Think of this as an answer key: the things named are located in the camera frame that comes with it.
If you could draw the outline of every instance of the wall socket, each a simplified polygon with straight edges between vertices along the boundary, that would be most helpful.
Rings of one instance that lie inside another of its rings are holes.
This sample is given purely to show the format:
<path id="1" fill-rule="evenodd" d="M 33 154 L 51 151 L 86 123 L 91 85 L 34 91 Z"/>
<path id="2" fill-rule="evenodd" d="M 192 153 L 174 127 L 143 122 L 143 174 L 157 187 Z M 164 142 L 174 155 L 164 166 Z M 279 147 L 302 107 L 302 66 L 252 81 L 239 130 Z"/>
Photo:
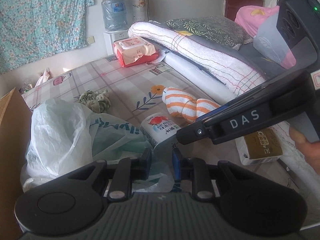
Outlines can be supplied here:
<path id="1" fill-rule="evenodd" d="M 92 44 L 92 43 L 95 43 L 94 37 L 93 37 L 93 36 L 88 37 L 88 38 L 87 38 L 87 43 L 88 43 L 88 45 L 90 45 L 90 44 Z"/>

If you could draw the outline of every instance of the hand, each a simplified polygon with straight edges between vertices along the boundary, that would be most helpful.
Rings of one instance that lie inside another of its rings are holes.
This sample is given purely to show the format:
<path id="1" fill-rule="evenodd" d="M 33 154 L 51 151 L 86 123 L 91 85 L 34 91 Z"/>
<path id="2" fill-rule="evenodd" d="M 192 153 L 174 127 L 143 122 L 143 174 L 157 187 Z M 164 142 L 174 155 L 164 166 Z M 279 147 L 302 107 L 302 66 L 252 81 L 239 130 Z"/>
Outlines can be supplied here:
<path id="1" fill-rule="evenodd" d="M 320 142 L 308 142 L 302 133 L 292 127 L 289 128 L 289 135 L 296 148 L 305 156 L 306 162 L 320 175 Z"/>

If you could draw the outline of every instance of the green leaf print pillow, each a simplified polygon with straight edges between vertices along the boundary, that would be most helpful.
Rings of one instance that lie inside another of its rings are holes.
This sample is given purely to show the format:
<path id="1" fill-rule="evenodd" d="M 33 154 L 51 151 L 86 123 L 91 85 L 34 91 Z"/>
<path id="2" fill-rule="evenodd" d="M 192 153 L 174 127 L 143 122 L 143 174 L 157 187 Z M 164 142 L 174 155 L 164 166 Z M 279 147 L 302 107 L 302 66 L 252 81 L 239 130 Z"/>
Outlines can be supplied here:
<path id="1" fill-rule="evenodd" d="M 195 34 L 236 50 L 242 44 L 253 41 L 244 28 L 223 16 L 180 18 L 166 21 L 165 24 L 183 35 Z"/>

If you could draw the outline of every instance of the orange and white striped towel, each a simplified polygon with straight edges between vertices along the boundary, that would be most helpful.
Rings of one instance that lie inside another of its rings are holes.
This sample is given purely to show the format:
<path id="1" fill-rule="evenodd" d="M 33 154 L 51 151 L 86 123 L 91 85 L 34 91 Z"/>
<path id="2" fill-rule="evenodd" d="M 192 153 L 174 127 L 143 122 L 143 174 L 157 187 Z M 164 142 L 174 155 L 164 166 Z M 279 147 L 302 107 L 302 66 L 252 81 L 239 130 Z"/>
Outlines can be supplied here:
<path id="1" fill-rule="evenodd" d="M 189 123 L 194 122 L 201 115 L 220 107 L 212 100 L 196 99 L 193 95 L 173 87 L 163 90 L 162 101 L 167 105 L 171 116 L 183 117 Z"/>

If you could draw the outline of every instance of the orange flower print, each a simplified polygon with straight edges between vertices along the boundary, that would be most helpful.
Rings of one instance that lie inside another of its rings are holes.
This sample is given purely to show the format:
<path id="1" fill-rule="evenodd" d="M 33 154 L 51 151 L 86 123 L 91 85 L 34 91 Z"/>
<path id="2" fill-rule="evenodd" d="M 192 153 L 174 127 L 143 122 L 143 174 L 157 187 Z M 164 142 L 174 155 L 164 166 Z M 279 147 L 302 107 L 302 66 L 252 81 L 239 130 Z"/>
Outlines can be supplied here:
<path id="1" fill-rule="evenodd" d="M 156 85 L 151 87 L 150 91 L 152 94 L 162 94 L 165 87 L 163 85 Z"/>

